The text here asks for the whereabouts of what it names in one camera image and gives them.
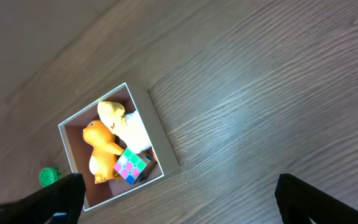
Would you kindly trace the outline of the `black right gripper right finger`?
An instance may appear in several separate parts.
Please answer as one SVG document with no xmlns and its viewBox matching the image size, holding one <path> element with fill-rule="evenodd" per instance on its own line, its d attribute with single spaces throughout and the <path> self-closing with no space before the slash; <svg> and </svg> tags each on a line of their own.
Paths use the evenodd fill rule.
<svg viewBox="0 0 358 224">
<path fill-rule="evenodd" d="M 275 198 L 284 224 L 358 223 L 358 210 L 291 174 L 280 174 Z"/>
</svg>

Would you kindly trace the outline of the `white yellow duck plush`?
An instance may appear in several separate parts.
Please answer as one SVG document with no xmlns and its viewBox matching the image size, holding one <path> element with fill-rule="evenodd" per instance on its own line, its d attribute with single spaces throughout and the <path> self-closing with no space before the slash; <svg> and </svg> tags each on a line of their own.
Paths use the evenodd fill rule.
<svg viewBox="0 0 358 224">
<path fill-rule="evenodd" d="M 125 107 L 112 101 L 100 101 L 97 111 L 102 123 L 124 141 L 134 153 L 140 154 L 152 148 L 150 138 L 137 110 L 126 114 Z"/>
</svg>

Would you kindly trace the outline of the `orange dinosaur toy figure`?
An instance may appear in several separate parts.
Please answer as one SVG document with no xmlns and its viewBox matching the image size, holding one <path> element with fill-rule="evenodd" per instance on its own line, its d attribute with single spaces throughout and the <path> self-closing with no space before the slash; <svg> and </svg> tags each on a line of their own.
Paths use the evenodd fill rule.
<svg viewBox="0 0 358 224">
<path fill-rule="evenodd" d="M 93 120 L 83 129 L 83 139 L 93 147 L 89 170 L 95 184 L 122 179 L 114 166 L 124 150 L 115 143 L 115 135 L 100 120 Z"/>
</svg>

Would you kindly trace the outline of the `white square cardboard box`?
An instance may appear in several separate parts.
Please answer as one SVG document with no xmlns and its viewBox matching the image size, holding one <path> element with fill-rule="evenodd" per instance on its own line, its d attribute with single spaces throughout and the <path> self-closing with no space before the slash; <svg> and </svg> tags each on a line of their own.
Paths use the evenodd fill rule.
<svg viewBox="0 0 358 224">
<path fill-rule="evenodd" d="M 100 101 L 112 101 L 122 104 L 126 114 L 137 110 L 150 138 L 152 148 L 144 152 L 151 154 L 156 163 L 148 177 L 134 185 L 129 185 L 123 178 L 111 179 L 108 182 L 95 184 L 94 175 L 90 172 L 89 161 L 93 147 L 83 139 L 83 129 L 93 120 L 100 120 L 97 105 Z M 79 110 L 58 125 L 67 158 L 73 173 L 83 175 L 86 192 L 83 209 L 96 208 L 113 201 L 152 182 L 161 179 L 179 166 L 170 141 L 158 118 L 149 94 L 133 85 L 122 83 L 96 101 Z M 115 143 L 123 150 L 127 149 L 124 141 L 115 135 Z"/>
</svg>

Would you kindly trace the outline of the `colourful puzzle cube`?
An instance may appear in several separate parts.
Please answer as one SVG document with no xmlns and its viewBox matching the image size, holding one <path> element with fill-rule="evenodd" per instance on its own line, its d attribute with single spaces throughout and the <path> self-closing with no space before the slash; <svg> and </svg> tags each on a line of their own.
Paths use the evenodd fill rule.
<svg viewBox="0 0 358 224">
<path fill-rule="evenodd" d="M 129 184 L 134 185 L 145 180 L 154 168 L 156 161 L 151 154 L 136 154 L 125 149 L 114 165 L 114 170 Z"/>
</svg>

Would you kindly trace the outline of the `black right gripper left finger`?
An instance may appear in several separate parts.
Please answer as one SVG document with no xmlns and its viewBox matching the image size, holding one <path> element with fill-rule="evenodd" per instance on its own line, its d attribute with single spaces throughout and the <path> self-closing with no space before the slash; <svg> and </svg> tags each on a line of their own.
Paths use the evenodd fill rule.
<svg viewBox="0 0 358 224">
<path fill-rule="evenodd" d="M 0 223 L 77 223 L 85 192 L 83 175 L 69 174 L 28 197 L 0 204 Z"/>
</svg>

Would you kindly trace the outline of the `green round toy disc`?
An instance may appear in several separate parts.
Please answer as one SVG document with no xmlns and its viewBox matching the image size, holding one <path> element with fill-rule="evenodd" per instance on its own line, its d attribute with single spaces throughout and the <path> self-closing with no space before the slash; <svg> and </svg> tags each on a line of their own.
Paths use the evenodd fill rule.
<svg viewBox="0 0 358 224">
<path fill-rule="evenodd" d="M 60 178 L 60 170 L 56 167 L 45 167 L 39 174 L 39 182 L 42 187 L 47 187 L 60 180 Z"/>
</svg>

